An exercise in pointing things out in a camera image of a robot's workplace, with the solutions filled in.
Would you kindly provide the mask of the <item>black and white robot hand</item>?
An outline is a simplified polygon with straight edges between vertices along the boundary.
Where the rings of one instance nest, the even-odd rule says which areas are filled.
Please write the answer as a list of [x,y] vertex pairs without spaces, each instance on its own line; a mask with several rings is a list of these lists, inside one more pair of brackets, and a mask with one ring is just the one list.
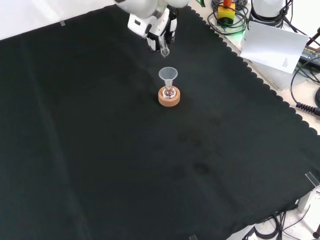
[[160,51],[167,56],[170,52],[168,45],[175,41],[177,15],[171,6],[156,10],[147,18],[130,14],[127,27],[143,38],[152,52]]

